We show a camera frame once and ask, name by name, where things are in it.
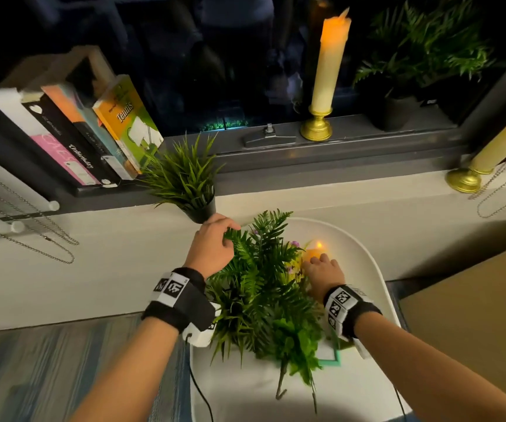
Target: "floor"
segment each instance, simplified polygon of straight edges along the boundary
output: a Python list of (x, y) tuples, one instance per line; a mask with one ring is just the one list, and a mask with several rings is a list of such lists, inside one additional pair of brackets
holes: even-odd
[[(387, 283), (405, 328), (398, 299), (426, 283)], [(0, 422), (67, 420), (138, 323), (139, 314), (127, 314), (0, 331)], [(191, 421), (187, 360), (188, 351), (181, 341), (171, 356), (148, 421)], [(417, 422), (413, 415), (406, 420)]]

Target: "round white tray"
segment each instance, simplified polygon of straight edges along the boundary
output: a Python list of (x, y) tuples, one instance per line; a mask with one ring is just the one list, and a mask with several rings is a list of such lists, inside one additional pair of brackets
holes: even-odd
[[(347, 232), (326, 222), (290, 218), (283, 235), (301, 246), (319, 240), (331, 258), (344, 271), (347, 283), (361, 288), (374, 300), (384, 316), (399, 325), (386, 284), (376, 262), (364, 246)], [(214, 348), (192, 348), (191, 365), (198, 386), (212, 406), (215, 422), (294, 421), (371, 421), (380, 422), (401, 416), (395, 390), (374, 360), (363, 360), (355, 348), (340, 352), (341, 366), (324, 366), (314, 371), (318, 415), (314, 414), (311, 388), (299, 375), (284, 377), (285, 396), (275, 394), (279, 367), (246, 352), (243, 366), (239, 350), (232, 347), (229, 359)], [(210, 421), (206, 404), (191, 383), (190, 395), (194, 422)], [(409, 406), (402, 398), (406, 412)]]

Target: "pink and white book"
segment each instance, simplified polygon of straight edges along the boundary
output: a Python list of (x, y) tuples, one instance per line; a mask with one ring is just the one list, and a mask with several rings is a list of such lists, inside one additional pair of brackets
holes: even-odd
[(0, 89), (0, 111), (35, 141), (81, 185), (100, 182), (22, 105), (22, 94), (16, 88)]

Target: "orange and green book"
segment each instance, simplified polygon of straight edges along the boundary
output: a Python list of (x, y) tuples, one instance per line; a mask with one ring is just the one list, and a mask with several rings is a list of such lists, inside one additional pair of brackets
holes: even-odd
[(93, 105), (98, 118), (138, 173), (163, 142), (128, 75), (119, 75)]

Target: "potted plant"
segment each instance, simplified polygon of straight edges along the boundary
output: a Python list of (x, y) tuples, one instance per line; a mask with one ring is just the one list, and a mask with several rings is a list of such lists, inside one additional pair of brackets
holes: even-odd
[(455, 75), (481, 77), (493, 63), (473, 1), (441, 0), (431, 12), (405, 1), (375, 16), (369, 35), (372, 51), (354, 84), (375, 78), (371, 91), (362, 90), (370, 93), (367, 111), (377, 127), (401, 129), (419, 107), (425, 88)]
[(196, 223), (204, 223), (216, 212), (214, 176), (222, 166), (214, 169), (215, 155), (208, 155), (215, 138), (208, 136), (201, 154), (199, 135), (194, 145), (189, 145), (185, 136), (182, 143), (175, 143), (174, 151), (147, 155), (149, 162), (140, 181), (161, 198), (157, 205), (175, 204)]
[(322, 307), (306, 294), (307, 279), (299, 269), (303, 249), (297, 242), (281, 237), (291, 212), (263, 212), (250, 231), (228, 230), (235, 256), (207, 284), (209, 298), (221, 306), (214, 320), (212, 342), (222, 359), (232, 346), (241, 353), (254, 352), (257, 358), (279, 362), (280, 379), (276, 398), (280, 399), (284, 375), (299, 373), (312, 387), (312, 371), (320, 369), (315, 357), (322, 337), (319, 318)]

